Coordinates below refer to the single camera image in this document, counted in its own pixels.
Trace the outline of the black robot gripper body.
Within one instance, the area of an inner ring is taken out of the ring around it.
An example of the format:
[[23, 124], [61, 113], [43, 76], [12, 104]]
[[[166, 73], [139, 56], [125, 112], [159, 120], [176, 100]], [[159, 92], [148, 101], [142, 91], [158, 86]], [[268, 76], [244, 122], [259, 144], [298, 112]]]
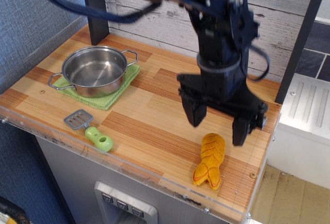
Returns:
[[179, 74], [177, 80], [180, 96], [202, 95], [207, 106], [234, 118], [247, 118], [253, 129], [264, 128], [268, 105], [249, 90], [240, 68], [220, 73], [201, 70], [200, 74]]

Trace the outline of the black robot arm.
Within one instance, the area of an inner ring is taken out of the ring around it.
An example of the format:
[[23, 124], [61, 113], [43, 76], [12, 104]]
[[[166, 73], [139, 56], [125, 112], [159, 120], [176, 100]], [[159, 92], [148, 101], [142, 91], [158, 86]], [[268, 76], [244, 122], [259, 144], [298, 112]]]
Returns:
[[255, 128], [266, 123], [267, 104], [246, 84], [249, 52], [258, 23], [248, 0], [171, 0], [185, 7], [197, 34], [200, 74], [179, 74], [179, 93], [189, 122], [198, 126], [207, 108], [233, 117], [233, 144], [241, 146]]

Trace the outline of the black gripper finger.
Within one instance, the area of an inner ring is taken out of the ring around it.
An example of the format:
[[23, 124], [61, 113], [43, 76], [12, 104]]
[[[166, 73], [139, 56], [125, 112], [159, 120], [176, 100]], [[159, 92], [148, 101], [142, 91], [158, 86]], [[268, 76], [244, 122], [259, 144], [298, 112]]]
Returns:
[[189, 123], [193, 127], [199, 126], [207, 114], [207, 105], [202, 95], [182, 93], [181, 101]]
[[248, 134], [253, 131], [251, 120], [244, 117], [235, 117], [233, 121], [233, 145], [242, 146]]

